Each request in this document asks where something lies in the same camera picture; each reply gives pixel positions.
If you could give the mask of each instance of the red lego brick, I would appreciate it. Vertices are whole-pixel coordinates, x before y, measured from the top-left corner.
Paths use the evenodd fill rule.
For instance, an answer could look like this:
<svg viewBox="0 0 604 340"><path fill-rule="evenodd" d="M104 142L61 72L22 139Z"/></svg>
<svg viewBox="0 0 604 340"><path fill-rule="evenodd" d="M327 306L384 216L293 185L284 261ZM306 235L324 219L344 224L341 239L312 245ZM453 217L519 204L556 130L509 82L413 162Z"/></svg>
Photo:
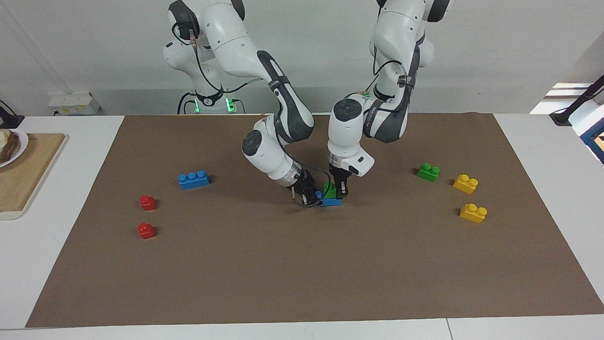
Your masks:
<svg viewBox="0 0 604 340"><path fill-rule="evenodd" d="M145 240L155 237L155 228L149 223L141 223L138 225L138 235Z"/></svg>
<svg viewBox="0 0 604 340"><path fill-rule="evenodd" d="M142 195L141 207L145 209L145 211L155 210L155 208L157 208L157 201L154 200L151 196Z"/></svg>

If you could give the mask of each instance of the yellow lego brick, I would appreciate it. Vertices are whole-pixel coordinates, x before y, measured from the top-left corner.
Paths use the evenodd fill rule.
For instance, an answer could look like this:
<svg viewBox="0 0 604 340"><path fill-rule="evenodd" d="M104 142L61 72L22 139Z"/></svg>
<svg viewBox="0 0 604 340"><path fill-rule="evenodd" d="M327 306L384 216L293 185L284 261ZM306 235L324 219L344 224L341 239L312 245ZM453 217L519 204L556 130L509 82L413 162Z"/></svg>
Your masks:
<svg viewBox="0 0 604 340"><path fill-rule="evenodd" d="M470 176L466 174L459 175L453 184L453 187L465 192L468 195L473 193L477 186L478 180L476 178L470 178Z"/></svg>
<svg viewBox="0 0 604 340"><path fill-rule="evenodd" d="M459 216L476 223L484 221L486 215L487 209L479 208L473 203L464 205L459 214Z"/></svg>

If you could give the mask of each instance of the white wall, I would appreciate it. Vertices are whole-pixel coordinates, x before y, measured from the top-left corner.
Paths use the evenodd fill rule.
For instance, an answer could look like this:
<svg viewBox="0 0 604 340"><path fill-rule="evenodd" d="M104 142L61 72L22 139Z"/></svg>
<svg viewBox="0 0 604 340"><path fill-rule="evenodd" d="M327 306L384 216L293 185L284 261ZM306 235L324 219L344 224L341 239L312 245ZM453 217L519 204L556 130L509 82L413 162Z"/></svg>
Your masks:
<svg viewBox="0 0 604 340"><path fill-rule="evenodd" d="M329 111L371 81L374 0L244 2L257 45L311 110ZM91 91L108 114L167 114L190 87L162 58L170 3L1 0L0 11L12 13L70 89ZM447 17L428 27L436 55L419 74L412 110L528 113L604 31L603 17L599 0L454 0ZM0 22L0 97L18 111L46 114L45 93L56 81L21 40ZM260 83L237 97L248 111L277 107Z"/></svg>
<svg viewBox="0 0 604 340"><path fill-rule="evenodd" d="M563 82L593 83L604 74L604 33L564 76Z"/></svg>

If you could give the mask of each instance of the blue lego brick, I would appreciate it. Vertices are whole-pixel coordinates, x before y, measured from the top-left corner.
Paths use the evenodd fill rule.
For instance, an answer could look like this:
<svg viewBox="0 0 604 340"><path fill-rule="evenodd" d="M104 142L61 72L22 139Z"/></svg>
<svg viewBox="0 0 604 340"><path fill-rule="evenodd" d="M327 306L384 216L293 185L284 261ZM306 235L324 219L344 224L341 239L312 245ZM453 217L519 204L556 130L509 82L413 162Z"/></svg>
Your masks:
<svg viewBox="0 0 604 340"><path fill-rule="evenodd" d="M190 172L189 175L181 174L178 176L178 185L181 186L182 190L200 188L210 185L210 179L205 171L200 170L197 173Z"/></svg>
<svg viewBox="0 0 604 340"><path fill-rule="evenodd" d="M323 204L321 206L340 206L342 205L342 200L337 198L324 198Z"/></svg>
<svg viewBox="0 0 604 340"><path fill-rule="evenodd" d="M315 192L315 196L318 199L322 199L323 198L323 193L321 191L316 191ZM322 206L340 206L342 205L342 200L339 200L337 198L323 198L322 203L319 207Z"/></svg>

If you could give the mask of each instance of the toy brick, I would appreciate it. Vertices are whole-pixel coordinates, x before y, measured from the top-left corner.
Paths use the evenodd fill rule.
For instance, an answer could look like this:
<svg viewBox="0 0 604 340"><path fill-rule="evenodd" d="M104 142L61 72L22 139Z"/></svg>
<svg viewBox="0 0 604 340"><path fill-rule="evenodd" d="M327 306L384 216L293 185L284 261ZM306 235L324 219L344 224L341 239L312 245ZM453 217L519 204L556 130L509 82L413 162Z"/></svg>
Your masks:
<svg viewBox="0 0 604 340"><path fill-rule="evenodd" d="M419 178L423 178L427 181L431 181L434 182L436 181L436 179L439 177L440 174L440 168L437 166L431 166L428 163L425 163L424 165L422 165L419 169L419 171L417 171L417 176Z"/></svg>
<svg viewBox="0 0 604 340"><path fill-rule="evenodd" d="M339 200L337 198L335 198L335 186L334 186L334 194L333 194L333 198L323 198L323 192L321 191L317 191L315 193L316 197L321 200L321 205L319 205L319 207L323 207L323 206L340 206L342 205L342 200Z"/></svg>
<svg viewBox="0 0 604 340"><path fill-rule="evenodd" d="M205 171L200 170L197 173L190 172L189 175L181 174L178 176L178 185L182 190L200 188L210 185L210 179Z"/></svg>
<svg viewBox="0 0 604 340"><path fill-rule="evenodd" d="M481 223L484 221L486 215L487 209L482 207L479 208L473 203L464 205L459 214L459 216L475 223Z"/></svg>
<svg viewBox="0 0 604 340"><path fill-rule="evenodd" d="M138 225L138 235L145 240L155 237L155 228L149 223L141 223Z"/></svg>
<svg viewBox="0 0 604 340"><path fill-rule="evenodd" d="M342 200L337 198L324 198L321 206L340 206L342 205Z"/></svg>
<svg viewBox="0 0 604 340"><path fill-rule="evenodd" d="M456 189L465 192L466 194L471 194L476 190L478 186L478 180L476 178L470 178L470 176L466 174L461 174L457 177L457 180L453 184L453 187Z"/></svg>
<svg viewBox="0 0 604 340"><path fill-rule="evenodd" d="M157 201L151 196L143 195L141 196L141 208L145 211L155 210L157 208Z"/></svg>
<svg viewBox="0 0 604 340"><path fill-rule="evenodd" d="M336 198L336 184L329 182L323 184L323 192L325 192L325 198Z"/></svg>

